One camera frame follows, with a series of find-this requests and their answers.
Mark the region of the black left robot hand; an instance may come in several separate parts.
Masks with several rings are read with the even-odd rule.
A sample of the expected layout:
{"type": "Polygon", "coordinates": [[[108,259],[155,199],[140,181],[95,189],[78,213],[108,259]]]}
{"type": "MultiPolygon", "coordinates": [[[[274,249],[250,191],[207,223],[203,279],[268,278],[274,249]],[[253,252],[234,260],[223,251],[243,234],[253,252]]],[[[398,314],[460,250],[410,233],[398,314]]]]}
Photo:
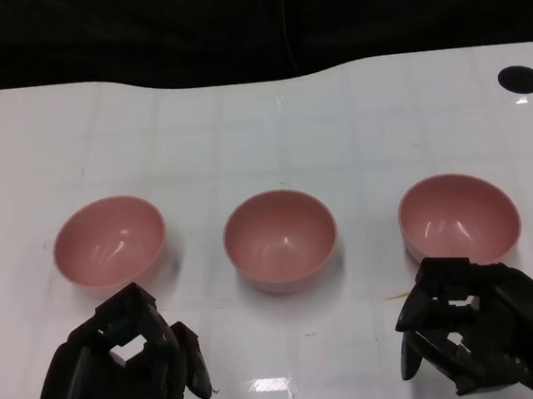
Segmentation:
{"type": "Polygon", "coordinates": [[[170,325],[156,300],[130,283],[60,345],[40,399],[211,399],[198,335],[170,325]]]}

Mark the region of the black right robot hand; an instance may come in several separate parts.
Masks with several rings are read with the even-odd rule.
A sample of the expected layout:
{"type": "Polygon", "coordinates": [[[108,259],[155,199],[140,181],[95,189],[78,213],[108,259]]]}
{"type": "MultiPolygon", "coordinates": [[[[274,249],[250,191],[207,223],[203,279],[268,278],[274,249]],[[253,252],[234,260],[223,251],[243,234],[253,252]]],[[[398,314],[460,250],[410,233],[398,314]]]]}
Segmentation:
{"type": "Polygon", "coordinates": [[[395,329],[404,380],[428,361],[459,395],[533,390],[533,280],[516,268],[424,259],[395,329]]]}

